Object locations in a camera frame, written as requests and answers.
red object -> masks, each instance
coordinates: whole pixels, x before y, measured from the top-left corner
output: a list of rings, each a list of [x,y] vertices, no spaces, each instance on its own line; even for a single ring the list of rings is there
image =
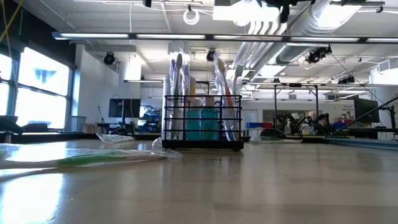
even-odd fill
[[[262,128],[272,128],[272,122],[265,122],[261,126]]]

spotlight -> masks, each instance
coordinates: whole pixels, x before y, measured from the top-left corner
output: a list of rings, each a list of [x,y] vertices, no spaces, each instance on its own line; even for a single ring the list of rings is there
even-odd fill
[[[104,58],[104,63],[106,65],[114,65],[117,62],[116,58],[114,57],[114,52],[107,52]]]
[[[355,78],[353,75],[350,75],[347,78],[339,79],[337,84],[352,84],[352,83],[355,83]]]
[[[210,49],[209,52],[207,53],[206,59],[208,62],[214,61],[214,53],[216,53],[215,49]]]
[[[310,55],[305,59],[308,63],[318,63],[320,60],[324,59],[326,55],[331,54],[331,47],[319,47],[316,50],[310,52]]]

black wire holder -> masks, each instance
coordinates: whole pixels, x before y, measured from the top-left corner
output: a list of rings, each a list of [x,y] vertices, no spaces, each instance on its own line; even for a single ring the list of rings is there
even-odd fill
[[[200,149],[232,149],[234,151],[239,151],[243,149],[244,142],[241,137],[241,95],[206,95],[206,96],[198,96],[198,95],[187,95],[187,96],[174,96],[174,95],[166,95],[165,97],[165,117],[163,118],[165,124],[168,124],[170,121],[182,121],[182,129],[168,129],[172,128],[171,125],[165,125],[166,129],[162,130],[164,132],[164,137],[162,139],[162,147],[166,149],[177,149],[177,148],[200,148]],[[198,97],[213,97],[219,98],[219,100],[215,101],[214,106],[191,106],[191,102],[189,99],[198,98]],[[232,102],[235,106],[223,106],[223,101],[227,100],[227,97],[232,99]],[[171,102],[178,100],[178,106],[171,106]],[[174,110],[174,108],[182,109],[182,117],[181,118],[171,118],[170,113]],[[216,109],[218,112],[217,118],[187,118],[185,116],[186,112],[190,109]],[[223,117],[223,110],[234,109],[235,118],[225,118]],[[218,129],[217,130],[201,130],[201,129],[186,129],[186,123],[188,120],[209,120],[209,121],[217,121]],[[225,130],[223,129],[223,124],[225,121],[237,121],[238,126],[234,127],[233,130]],[[170,132],[182,132],[182,139],[167,139]],[[187,140],[187,132],[212,132],[218,134],[217,140]],[[236,141],[228,141],[225,134],[228,133],[239,133],[239,137]]]

toothbrush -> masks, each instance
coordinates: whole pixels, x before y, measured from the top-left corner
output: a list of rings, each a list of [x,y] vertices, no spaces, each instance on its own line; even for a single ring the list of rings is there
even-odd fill
[[[156,152],[143,153],[135,152],[133,154],[128,152],[107,152],[97,156],[71,156],[64,159],[54,159],[49,161],[39,162],[21,162],[8,161],[0,162],[1,169],[37,169],[37,168],[56,168],[56,167],[73,167],[94,164],[99,162],[122,162],[122,161],[142,161],[152,159],[163,159],[165,156],[157,154]]]
[[[178,77],[180,75],[180,70],[182,68],[182,54],[178,54],[175,66],[176,66],[176,72],[175,72],[176,78],[175,78],[173,96],[175,97],[174,98],[174,106],[177,106],[178,105],[178,97],[177,96],[178,96],[178,93],[179,93],[179,90],[178,90],[178,81],[179,81]],[[178,108],[173,108],[173,116],[174,116],[173,118],[177,117],[178,112],[179,112]],[[179,124],[179,122],[177,122],[177,120],[174,120],[173,123],[172,123],[172,129],[173,130],[178,129],[178,124]],[[175,136],[178,136],[178,134],[179,134],[178,131],[173,131],[171,139],[173,140]]]
[[[225,95],[227,96],[227,97],[226,97],[226,103],[227,103],[227,106],[228,106],[228,107],[232,107],[233,104],[232,104],[232,99],[231,99],[231,97],[230,97],[230,96],[231,96],[231,92],[229,91],[229,87],[228,87],[228,84],[227,84],[227,82],[226,82],[226,69],[225,69],[225,66],[224,66],[223,61],[222,61],[220,58],[218,58],[217,62],[218,62],[218,68],[219,68],[219,70],[220,70],[220,72],[221,72],[221,74],[222,74],[223,80],[224,80]],[[234,110],[234,108],[228,108],[228,113],[229,113],[229,117],[230,117],[230,118],[235,117],[235,110]],[[229,125],[229,122],[230,122],[230,121],[224,121],[224,124],[228,124],[228,125],[226,125],[226,126],[227,126],[227,129],[229,129],[229,130],[232,131],[232,128],[231,128],[231,126]],[[235,140],[237,140],[238,137],[239,137],[238,134],[239,134],[239,133],[227,133],[227,135],[231,137],[231,140],[230,140],[230,141],[235,141]]]

bottle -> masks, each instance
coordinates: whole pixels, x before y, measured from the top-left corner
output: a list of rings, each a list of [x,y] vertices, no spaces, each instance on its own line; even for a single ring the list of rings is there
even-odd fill
[[[214,106],[214,97],[213,96],[207,96],[205,98],[206,106]],[[206,141],[211,141],[211,140],[218,140],[218,131],[219,130],[219,125],[220,121],[218,120],[205,120],[203,118],[218,118],[218,110],[214,108],[202,108],[200,110],[200,129],[201,130],[215,130],[213,131],[202,131],[201,132],[201,139],[206,140]]]
[[[192,100],[192,106],[201,106],[201,100]],[[187,113],[187,120],[185,121],[186,130],[197,130],[197,131],[187,131],[185,137],[187,140],[200,140],[200,108],[191,108]]]
[[[308,123],[303,123],[301,125],[301,130],[302,130],[303,135],[309,135],[310,134],[310,126],[308,125]]]

